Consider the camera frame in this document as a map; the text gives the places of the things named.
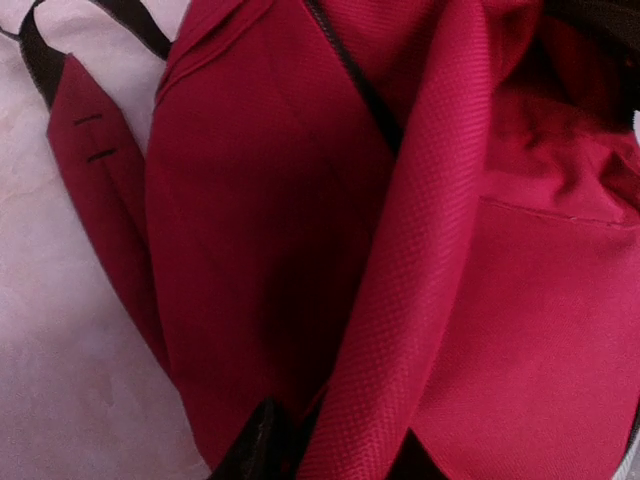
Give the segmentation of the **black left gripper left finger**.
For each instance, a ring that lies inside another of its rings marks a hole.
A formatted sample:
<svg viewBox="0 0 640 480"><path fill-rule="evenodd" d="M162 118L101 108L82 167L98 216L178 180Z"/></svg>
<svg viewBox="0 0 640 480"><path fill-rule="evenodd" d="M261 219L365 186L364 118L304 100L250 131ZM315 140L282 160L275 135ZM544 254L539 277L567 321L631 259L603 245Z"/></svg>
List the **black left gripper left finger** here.
<svg viewBox="0 0 640 480"><path fill-rule="evenodd" d="M291 424L273 398L253 411L209 480L284 479Z"/></svg>

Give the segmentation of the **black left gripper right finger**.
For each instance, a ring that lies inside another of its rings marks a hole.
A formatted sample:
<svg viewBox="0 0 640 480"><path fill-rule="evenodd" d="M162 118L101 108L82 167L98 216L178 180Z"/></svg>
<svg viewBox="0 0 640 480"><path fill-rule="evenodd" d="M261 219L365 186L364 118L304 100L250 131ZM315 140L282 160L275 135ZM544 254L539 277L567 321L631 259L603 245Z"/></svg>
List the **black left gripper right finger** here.
<svg viewBox="0 0 640 480"><path fill-rule="evenodd" d="M409 430L389 470L387 480L447 480L416 436Z"/></svg>

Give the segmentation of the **dark red student backpack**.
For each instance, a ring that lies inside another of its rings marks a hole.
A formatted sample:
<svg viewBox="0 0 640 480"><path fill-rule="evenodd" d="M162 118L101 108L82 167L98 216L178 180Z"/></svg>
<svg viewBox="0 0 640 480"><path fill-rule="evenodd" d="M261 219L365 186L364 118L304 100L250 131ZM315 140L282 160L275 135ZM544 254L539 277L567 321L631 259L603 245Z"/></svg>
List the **dark red student backpack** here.
<svg viewBox="0 0 640 480"><path fill-rule="evenodd" d="M14 38L111 285L213 470L611 479L639 437L635 1L193 1L141 150L33 11Z"/></svg>

